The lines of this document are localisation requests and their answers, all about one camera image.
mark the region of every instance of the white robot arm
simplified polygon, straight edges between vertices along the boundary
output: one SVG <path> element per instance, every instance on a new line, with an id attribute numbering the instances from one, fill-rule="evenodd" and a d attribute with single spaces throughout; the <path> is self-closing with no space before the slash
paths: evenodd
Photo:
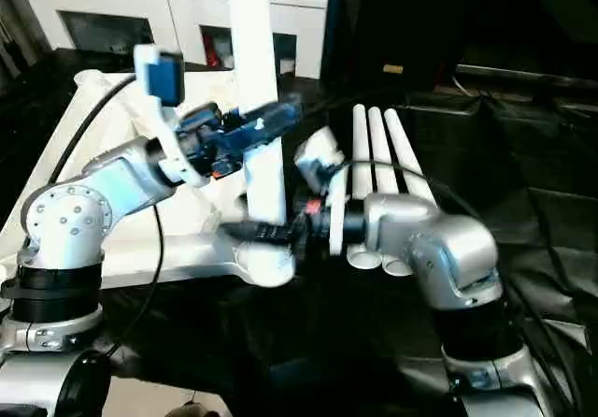
<path id="1" fill-rule="evenodd" d="M 3 298 L 12 300 L 0 329 L 5 412 L 24 406 L 31 415 L 100 415 L 110 374 L 107 357 L 90 348 L 102 320 L 104 238 L 124 216 L 165 200 L 180 184 L 202 186 L 236 172 L 245 151 L 280 137 L 302 115 L 295 95 L 244 115 L 208 104 L 179 122 L 180 55 L 137 47 L 135 71 L 163 117 L 157 137 L 94 158 L 80 176 L 41 188 L 23 206 L 29 243 L 15 278 L 2 284 Z"/>

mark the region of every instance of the red object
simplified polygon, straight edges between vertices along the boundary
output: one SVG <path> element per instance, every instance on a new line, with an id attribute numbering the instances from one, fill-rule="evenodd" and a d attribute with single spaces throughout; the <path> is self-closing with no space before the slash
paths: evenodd
<path id="1" fill-rule="evenodd" d="M 218 58 L 214 48 L 214 39 L 211 36 L 204 35 L 204 49 L 206 51 L 206 64 L 212 67 L 219 67 L 221 61 Z"/>
<path id="2" fill-rule="evenodd" d="M 306 203 L 306 213 L 307 214 L 318 214 L 321 209 L 321 200 L 319 199 L 310 199 Z"/>

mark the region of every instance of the white cabinet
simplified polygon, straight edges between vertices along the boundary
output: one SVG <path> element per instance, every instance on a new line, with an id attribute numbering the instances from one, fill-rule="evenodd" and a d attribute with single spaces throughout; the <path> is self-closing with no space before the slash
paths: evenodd
<path id="1" fill-rule="evenodd" d="M 202 26 L 230 28 L 228 0 L 29 0 L 53 48 L 75 48 L 65 12 L 147 20 L 153 41 L 206 63 Z M 327 0 L 270 0 L 272 31 L 296 37 L 295 74 L 316 79 Z"/>
<path id="2" fill-rule="evenodd" d="M 206 63 L 202 26 L 230 28 L 226 0 L 169 0 L 185 60 Z M 320 76 L 325 9 L 270 5 L 272 32 L 296 36 L 295 75 Z"/>
<path id="3" fill-rule="evenodd" d="M 168 50 L 177 50 L 177 33 L 168 0 L 29 0 L 53 49 L 75 48 L 61 12 L 83 12 L 146 19 L 153 41 Z"/>

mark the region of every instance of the white pvc pipe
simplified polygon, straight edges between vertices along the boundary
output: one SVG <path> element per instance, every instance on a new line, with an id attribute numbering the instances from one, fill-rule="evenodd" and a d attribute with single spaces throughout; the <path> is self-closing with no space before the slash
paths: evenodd
<path id="1" fill-rule="evenodd" d="M 365 107 L 357 104 L 353 108 L 353 159 L 369 160 L 370 144 L 367 138 L 367 122 Z M 355 165 L 352 169 L 354 199 L 365 199 L 374 191 L 372 186 L 372 170 L 369 165 Z"/>
<path id="2" fill-rule="evenodd" d="M 357 104 L 353 108 L 353 159 L 369 160 L 370 145 L 367 138 L 367 120 L 365 107 Z M 365 199 L 374 191 L 372 185 L 372 170 L 369 165 L 354 165 L 352 168 L 353 186 L 352 198 Z M 363 244 L 353 244 L 347 247 L 347 261 L 358 269 L 373 269 L 382 263 L 379 253 L 368 252 Z"/>
<path id="3" fill-rule="evenodd" d="M 391 151 L 386 141 L 382 114 L 378 107 L 369 109 L 368 118 L 370 123 L 370 135 L 372 136 L 372 153 L 374 160 L 378 162 L 391 163 Z M 376 185 L 379 193 L 399 194 L 399 186 L 394 176 L 394 169 L 389 166 L 376 165 Z"/>
<path id="4" fill-rule="evenodd" d="M 278 100 L 269 0 L 229 0 L 241 113 Z M 277 138 L 245 154 L 249 216 L 284 223 L 286 216 L 282 145 Z M 294 275 L 294 261 L 282 248 L 251 244 L 245 259 L 260 284 L 279 286 Z"/>
<path id="5" fill-rule="evenodd" d="M 415 156 L 415 152 L 413 152 L 413 149 L 411 148 L 411 144 L 409 143 L 409 139 L 407 138 L 405 129 L 401 124 L 397 112 L 393 108 L 389 108 L 384 112 L 384 119 L 389 128 L 392 145 L 394 146 L 394 151 L 399 163 L 404 167 L 408 167 L 421 174 L 420 164 Z M 406 172 L 403 173 L 403 177 L 405 178 L 405 184 L 410 194 L 436 204 L 430 185 L 428 185 L 426 180 Z"/>
<path id="6" fill-rule="evenodd" d="M 369 110 L 370 135 L 372 136 L 372 153 L 374 160 L 391 163 L 391 150 L 386 139 L 382 114 L 378 107 Z M 390 166 L 376 165 L 377 192 L 385 194 L 399 194 L 399 185 L 394 175 L 394 169 Z M 411 268 L 403 261 L 389 255 L 382 256 L 382 268 L 390 275 L 403 277 L 413 273 Z"/>

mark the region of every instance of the floor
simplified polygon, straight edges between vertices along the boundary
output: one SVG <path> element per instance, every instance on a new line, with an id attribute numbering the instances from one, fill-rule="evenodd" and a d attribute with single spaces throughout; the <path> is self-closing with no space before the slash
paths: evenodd
<path id="1" fill-rule="evenodd" d="M 110 384 L 103 417 L 164 417 L 189 401 L 201 403 L 221 417 L 232 417 L 218 395 L 115 377 Z"/>

